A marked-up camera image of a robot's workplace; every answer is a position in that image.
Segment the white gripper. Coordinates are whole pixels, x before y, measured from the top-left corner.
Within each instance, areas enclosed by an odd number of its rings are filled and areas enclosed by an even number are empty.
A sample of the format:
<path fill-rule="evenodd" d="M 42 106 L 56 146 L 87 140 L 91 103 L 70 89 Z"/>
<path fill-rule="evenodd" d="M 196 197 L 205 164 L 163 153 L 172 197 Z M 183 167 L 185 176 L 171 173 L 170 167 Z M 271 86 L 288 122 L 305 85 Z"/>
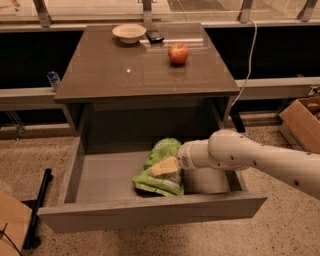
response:
<path fill-rule="evenodd" d="M 151 166 L 148 173 L 152 176 L 174 173 L 180 169 L 179 164 L 186 171 L 209 167 L 208 141 L 195 140 L 184 143 L 178 149 L 177 159 L 175 157 L 163 159 Z"/>

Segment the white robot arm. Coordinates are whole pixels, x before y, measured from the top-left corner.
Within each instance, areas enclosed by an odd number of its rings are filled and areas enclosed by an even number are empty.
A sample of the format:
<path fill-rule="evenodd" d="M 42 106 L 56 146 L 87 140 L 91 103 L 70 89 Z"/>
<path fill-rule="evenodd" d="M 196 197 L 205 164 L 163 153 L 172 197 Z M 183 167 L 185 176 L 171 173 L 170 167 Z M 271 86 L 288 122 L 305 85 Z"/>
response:
<path fill-rule="evenodd" d="M 178 170 L 242 170 L 252 167 L 320 199 L 320 155 L 257 143 L 238 132 L 222 129 L 207 140 L 182 144 L 174 157 L 148 168 L 153 177 Z"/>

